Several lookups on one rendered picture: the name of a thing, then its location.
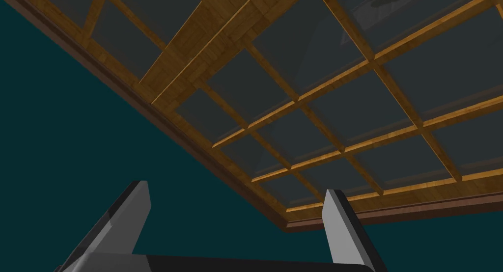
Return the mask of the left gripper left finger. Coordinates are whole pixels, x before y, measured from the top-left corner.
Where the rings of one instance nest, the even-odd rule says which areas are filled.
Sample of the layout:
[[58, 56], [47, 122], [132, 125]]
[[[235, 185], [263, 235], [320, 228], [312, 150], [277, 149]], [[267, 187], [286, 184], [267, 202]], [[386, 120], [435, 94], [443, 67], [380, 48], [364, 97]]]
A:
[[151, 209], [147, 181], [132, 181], [65, 260], [61, 269], [110, 266], [127, 258]]

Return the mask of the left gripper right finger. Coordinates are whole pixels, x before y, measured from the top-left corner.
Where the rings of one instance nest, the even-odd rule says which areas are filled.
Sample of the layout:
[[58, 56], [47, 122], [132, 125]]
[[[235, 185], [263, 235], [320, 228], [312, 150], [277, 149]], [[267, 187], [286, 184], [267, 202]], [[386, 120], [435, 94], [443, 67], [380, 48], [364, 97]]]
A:
[[332, 260], [344, 272], [387, 272], [359, 218], [341, 190], [326, 191], [322, 220]]

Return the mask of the wooden glass-paned door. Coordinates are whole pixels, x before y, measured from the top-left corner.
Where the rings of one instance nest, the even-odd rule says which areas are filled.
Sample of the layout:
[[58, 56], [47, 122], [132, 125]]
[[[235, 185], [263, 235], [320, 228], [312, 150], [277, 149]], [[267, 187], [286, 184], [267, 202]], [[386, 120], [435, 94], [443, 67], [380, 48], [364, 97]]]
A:
[[78, 0], [81, 25], [56, 0], [4, 1], [282, 230], [320, 229], [314, 180], [347, 168], [363, 224], [503, 211], [503, 161], [464, 166], [440, 138], [503, 111], [503, 51], [468, 96], [391, 69], [438, 41], [426, 62], [463, 72], [470, 25], [495, 28], [503, 0], [188, 0], [169, 41], [127, 0]]

